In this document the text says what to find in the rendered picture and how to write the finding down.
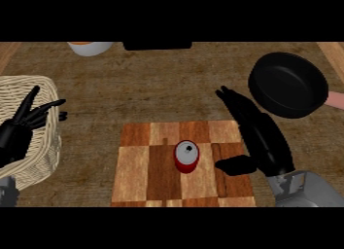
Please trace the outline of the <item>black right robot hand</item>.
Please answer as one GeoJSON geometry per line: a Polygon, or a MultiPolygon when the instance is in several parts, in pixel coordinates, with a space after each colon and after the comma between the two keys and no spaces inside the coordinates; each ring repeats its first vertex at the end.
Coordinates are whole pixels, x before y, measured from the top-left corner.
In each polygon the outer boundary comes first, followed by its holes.
{"type": "Polygon", "coordinates": [[[249,156],[241,155],[216,162],[216,168],[230,176],[262,170],[268,177],[296,170],[286,137],[271,116],[264,113],[249,97],[222,86],[216,94],[238,123],[249,156]]]}

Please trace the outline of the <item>white cup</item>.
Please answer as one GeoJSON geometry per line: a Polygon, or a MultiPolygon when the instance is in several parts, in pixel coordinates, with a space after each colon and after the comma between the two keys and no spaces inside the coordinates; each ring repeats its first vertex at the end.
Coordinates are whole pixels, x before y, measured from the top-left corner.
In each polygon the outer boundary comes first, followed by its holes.
{"type": "Polygon", "coordinates": [[[113,45],[113,42],[70,42],[71,49],[80,56],[95,56],[104,53],[113,45]]]}

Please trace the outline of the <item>red can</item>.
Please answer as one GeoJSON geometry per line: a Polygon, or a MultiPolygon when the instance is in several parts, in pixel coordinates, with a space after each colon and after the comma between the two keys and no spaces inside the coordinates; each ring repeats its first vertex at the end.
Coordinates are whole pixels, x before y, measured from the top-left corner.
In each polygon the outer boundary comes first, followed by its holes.
{"type": "Polygon", "coordinates": [[[188,174],[196,170],[200,161],[200,148],[191,140],[182,140],[176,144],[173,159],[176,169],[182,173],[188,174]]]}

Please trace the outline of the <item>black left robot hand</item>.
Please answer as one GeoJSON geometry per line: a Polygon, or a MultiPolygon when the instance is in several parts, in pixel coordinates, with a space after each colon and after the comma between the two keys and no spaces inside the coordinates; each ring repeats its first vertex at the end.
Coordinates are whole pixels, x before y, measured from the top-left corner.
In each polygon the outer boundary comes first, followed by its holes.
{"type": "Polygon", "coordinates": [[[31,108],[39,92],[40,86],[36,86],[23,101],[14,118],[0,124],[0,168],[26,158],[33,131],[46,126],[51,108],[67,102],[65,99],[60,99],[31,108]]]}

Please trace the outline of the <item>checkered wooden cutting board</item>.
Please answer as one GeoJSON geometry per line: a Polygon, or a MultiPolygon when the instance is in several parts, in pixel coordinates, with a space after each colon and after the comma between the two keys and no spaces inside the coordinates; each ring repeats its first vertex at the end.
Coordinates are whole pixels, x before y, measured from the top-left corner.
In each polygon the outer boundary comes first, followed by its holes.
{"type": "Polygon", "coordinates": [[[123,126],[113,193],[122,207],[247,207],[256,204],[250,177],[231,177],[216,161],[244,154],[234,121],[139,123],[123,126]],[[197,169],[184,174],[173,150],[190,140],[200,148],[197,169]]]}

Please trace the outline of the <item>pale wicker basket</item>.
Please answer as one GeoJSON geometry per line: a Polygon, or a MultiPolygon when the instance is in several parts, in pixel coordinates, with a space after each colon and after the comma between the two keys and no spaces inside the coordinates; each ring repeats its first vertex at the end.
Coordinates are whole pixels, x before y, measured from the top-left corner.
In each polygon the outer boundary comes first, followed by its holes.
{"type": "MultiPolygon", "coordinates": [[[[0,124],[15,116],[31,89],[40,86],[33,107],[60,99],[58,88],[45,76],[0,76],[0,124]]],[[[43,182],[57,171],[61,161],[63,138],[58,107],[49,110],[46,126],[33,132],[26,158],[0,168],[0,179],[14,176],[24,190],[43,182]]]]}

